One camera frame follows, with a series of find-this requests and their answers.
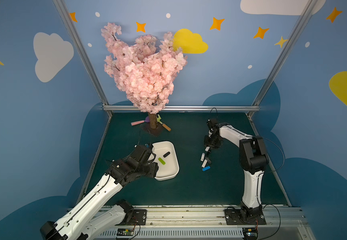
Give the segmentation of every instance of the pink flower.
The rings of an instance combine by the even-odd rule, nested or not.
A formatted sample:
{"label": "pink flower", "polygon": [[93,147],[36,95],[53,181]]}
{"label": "pink flower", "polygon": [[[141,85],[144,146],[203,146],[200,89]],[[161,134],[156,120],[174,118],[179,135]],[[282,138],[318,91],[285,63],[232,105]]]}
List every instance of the pink flower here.
{"label": "pink flower", "polygon": [[173,50],[173,34],[168,32],[156,53],[156,37],[141,36],[128,46],[116,36],[121,27],[114,23],[104,26],[102,36],[112,56],[105,59],[104,71],[113,77],[116,86],[142,112],[158,113],[169,102],[173,80],[187,64],[181,49]]}

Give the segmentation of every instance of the green marker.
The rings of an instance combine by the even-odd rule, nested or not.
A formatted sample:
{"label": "green marker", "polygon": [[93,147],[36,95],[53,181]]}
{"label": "green marker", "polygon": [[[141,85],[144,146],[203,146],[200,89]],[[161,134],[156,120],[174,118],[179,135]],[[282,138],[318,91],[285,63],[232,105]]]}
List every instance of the green marker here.
{"label": "green marker", "polygon": [[165,165],[165,161],[162,160],[161,157],[159,157],[158,160],[161,162],[161,164]]}

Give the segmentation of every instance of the pink toy tool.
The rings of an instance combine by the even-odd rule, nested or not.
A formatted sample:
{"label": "pink toy tool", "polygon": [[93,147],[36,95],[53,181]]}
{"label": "pink toy tool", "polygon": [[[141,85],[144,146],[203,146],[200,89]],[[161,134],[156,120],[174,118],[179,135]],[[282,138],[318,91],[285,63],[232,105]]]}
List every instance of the pink toy tool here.
{"label": "pink toy tool", "polygon": [[136,121],[136,122],[131,122],[132,126],[135,126],[137,124],[143,123],[143,122],[149,122],[149,117],[146,117],[145,120],[140,120],[140,121]]}

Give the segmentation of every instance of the plastic container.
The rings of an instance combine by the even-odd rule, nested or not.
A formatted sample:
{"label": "plastic container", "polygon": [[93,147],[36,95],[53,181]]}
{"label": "plastic container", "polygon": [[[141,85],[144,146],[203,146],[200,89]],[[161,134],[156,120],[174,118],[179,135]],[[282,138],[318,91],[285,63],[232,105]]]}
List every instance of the plastic container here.
{"label": "plastic container", "polygon": [[[156,142],[152,145],[152,152],[156,154],[156,158],[153,162],[157,162],[157,165],[159,166],[155,178],[162,181],[176,177],[179,172],[179,162],[177,161],[175,148],[172,142]],[[171,152],[171,154],[167,157],[163,157],[167,152]],[[159,157],[165,161],[165,165],[158,160]]]}

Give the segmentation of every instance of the toy shovel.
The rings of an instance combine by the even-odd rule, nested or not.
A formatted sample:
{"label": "toy shovel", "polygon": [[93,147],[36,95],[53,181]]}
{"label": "toy shovel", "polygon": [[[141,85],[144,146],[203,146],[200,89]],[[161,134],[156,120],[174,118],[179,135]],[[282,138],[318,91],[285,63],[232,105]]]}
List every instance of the toy shovel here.
{"label": "toy shovel", "polygon": [[162,122],[160,121],[160,119],[161,119],[160,114],[158,114],[158,115],[157,115],[157,122],[160,122],[161,125],[162,125],[165,129],[167,129],[168,131],[171,131],[170,127],[168,127],[165,123],[162,123]]}
{"label": "toy shovel", "polygon": [[132,126],[135,126],[137,124],[143,123],[143,122],[149,122],[149,117],[146,117],[145,120],[140,120],[140,121],[136,121],[136,122],[131,122]]}

